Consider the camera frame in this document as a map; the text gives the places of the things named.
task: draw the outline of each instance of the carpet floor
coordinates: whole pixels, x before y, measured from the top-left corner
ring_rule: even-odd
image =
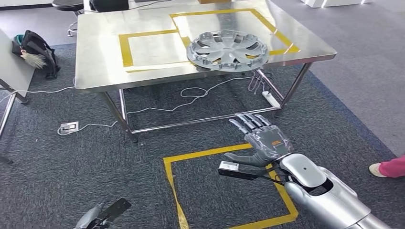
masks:
[[[75,46],[57,46],[56,54],[62,67],[58,78],[47,81],[36,72],[31,91],[72,85]],[[274,84],[285,92],[299,68],[265,71],[273,74]],[[192,100],[180,97],[181,89],[208,89],[234,77],[243,76],[237,73],[126,90],[127,110],[172,109]],[[266,107],[260,94],[247,90],[249,81],[218,86],[175,112],[148,110],[130,114],[129,120],[133,128],[144,128]],[[117,93],[111,96],[118,102]],[[110,125],[115,120],[96,94],[68,89],[29,94],[28,98],[28,105],[16,103],[0,141],[1,155],[15,162],[12,166],[0,164],[0,228],[73,228],[97,202],[119,197],[126,198],[132,207],[114,222],[114,228],[179,228],[163,158],[245,143],[243,135],[226,120],[144,133],[136,144],[118,125],[91,126],[59,136],[56,130],[62,123],[79,121],[83,127],[88,123]],[[296,152],[351,186],[377,217],[392,227],[405,227],[405,179],[377,178],[368,172],[370,164],[394,155],[312,73],[307,74],[280,118],[274,119],[271,113],[264,116],[290,137]],[[190,228],[228,228],[294,213],[268,181],[220,177],[217,167],[223,159],[223,154],[215,154],[172,162],[177,199]],[[306,210],[295,207],[299,212],[295,221],[276,220],[271,228],[324,228]]]

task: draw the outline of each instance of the stool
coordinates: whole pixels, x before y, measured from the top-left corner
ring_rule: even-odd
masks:
[[[76,17],[82,14],[80,10],[84,8],[83,0],[53,0],[52,6],[60,11],[71,11],[75,13]],[[72,37],[72,33],[77,33],[77,28],[72,28],[76,24],[77,22],[74,22],[69,25],[69,29],[67,30],[68,37]]]

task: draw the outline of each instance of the yellow tape square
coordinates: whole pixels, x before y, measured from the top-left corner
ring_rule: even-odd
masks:
[[[190,38],[187,36],[182,36],[181,31],[179,29],[179,25],[176,24],[175,18],[182,17],[182,16],[193,16],[193,15],[205,15],[205,14],[220,14],[220,13],[235,13],[235,12],[250,12],[251,14],[255,15],[257,19],[259,19],[287,48],[279,49],[279,50],[271,50],[269,51],[270,55],[282,55],[286,53],[292,52],[299,52],[300,49],[294,45],[286,36],[284,36],[277,28],[272,25],[265,17],[263,17],[257,10],[255,9],[229,9],[229,10],[213,10],[213,11],[202,11],[202,12],[191,12],[191,13],[175,13],[170,14],[171,20],[174,23],[175,30],[162,30],[162,31],[150,31],[150,32],[138,32],[138,33],[129,33],[129,34],[120,34],[118,35],[119,45],[121,47],[121,55],[124,67],[133,66],[133,59],[131,48],[129,45],[129,38],[131,37],[142,37],[142,36],[153,36],[153,35],[160,35],[160,34],[168,34],[168,33],[177,33],[184,46],[187,48],[190,44]],[[190,61],[183,61],[183,62],[172,62],[172,63],[162,63],[156,64],[152,66],[142,66],[137,67],[135,70],[129,70],[128,73],[133,72],[141,72],[141,71],[149,71],[155,69],[164,69],[164,68],[171,68],[171,67],[180,67],[193,64]]]
[[[179,217],[179,225],[180,225],[181,229],[188,229],[189,226],[188,226],[188,222],[185,217],[185,214],[177,199],[176,189],[174,187],[174,179],[173,179],[173,173],[172,173],[172,169],[171,169],[171,163],[175,162],[175,161],[182,161],[182,160],[192,159],[192,158],[196,158],[196,157],[221,154],[221,153],[226,153],[226,152],[230,152],[230,151],[250,149],[250,148],[252,148],[252,146],[250,144],[241,144],[241,145],[227,146],[227,147],[222,147],[222,148],[210,149],[210,150],[205,150],[205,151],[200,151],[200,152],[195,152],[195,153],[189,153],[189,154],[183,154],[183,155],[170,156],[170,157],[163,158],[163,163],[165,165],[167,179],[170,183],[170,186],[171,186],[171,189],[172,189],[173,195],[174,195],[174,200],[176,202],[177,214]],[[271,171],[269,173],[269,175],[272,179],[276,179],[277,174],[275,171]],[[279,192],[281,198],[283,199],[283,201],[287,207],[287,210],[289,211],[289,214],[280,216],[280,217],[271,218],[271,219],[265,219],[265,220],[258,221],[258,222],[252,222],[252,223],[248,223],[248,224],[244,224],[244,225],[239,225],[236,227],[232,227],[233,229],[267,228],[267,227],[272,227],[275,225],[280,225],[280,224],[295,221],[295,219],[298,216],[298,211],[295,208],[292,200],[288,196],[288,194],[283,186],[281,186],[279,184],[274,184],[274,185],[276,186],[277,191]]]

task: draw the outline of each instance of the person's foot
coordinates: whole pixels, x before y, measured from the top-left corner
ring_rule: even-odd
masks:
[[[380,165],[381,165],[381,163],[372,164],[368,167],[368,169],[376,177],[387,177],[380,173],[380,170],[378,169],[380,167]]]

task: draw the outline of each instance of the pink pants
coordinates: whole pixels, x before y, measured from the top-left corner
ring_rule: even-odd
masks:
[[[387,177],[396,178],[405,176],[405,155],[391,161],[382,162],[378,170]]]

